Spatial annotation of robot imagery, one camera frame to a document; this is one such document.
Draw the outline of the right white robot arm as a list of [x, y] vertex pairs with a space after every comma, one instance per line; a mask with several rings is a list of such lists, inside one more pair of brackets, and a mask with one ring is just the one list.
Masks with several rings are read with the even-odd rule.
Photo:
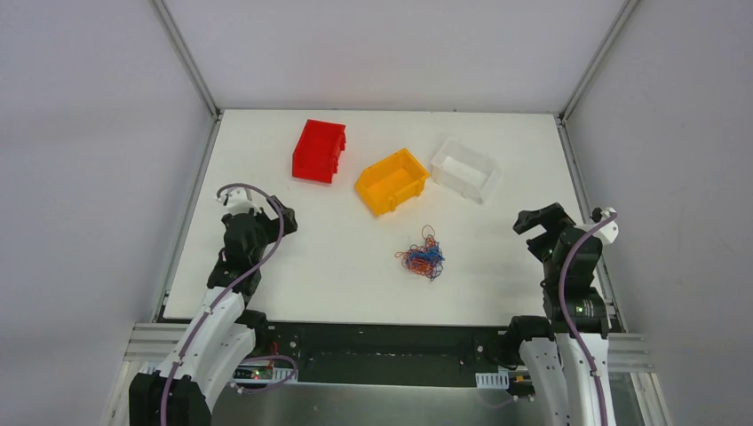
[[501, 336], [498, 366], [528, 371], [548, 425], [614, 425], [608, 380], [610, 324], [606, 303], [593, 285], [606, 245], [619, 234], [615, 209], [596, 208], [591, 222], [578, 225], [557, 202], [522, 210], [512, 227], [542, 264], [543, 316], [511, 319]]

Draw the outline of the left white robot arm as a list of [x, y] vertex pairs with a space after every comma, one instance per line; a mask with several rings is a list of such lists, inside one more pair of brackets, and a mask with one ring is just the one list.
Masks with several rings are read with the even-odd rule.
[[266, 200], [277, 216], [271, 218], [240, 188], [219, 199], [227, 209], [221, 218], [224, 245], [202, 304], [165, 360], [132, 379], [131, 425], [209, 425], [236, 368], [270, 350], [265, 314], [246, 305], [261, 280], [260, 266], [283, 237], [297, 231], [295, 211], [272, 195]]

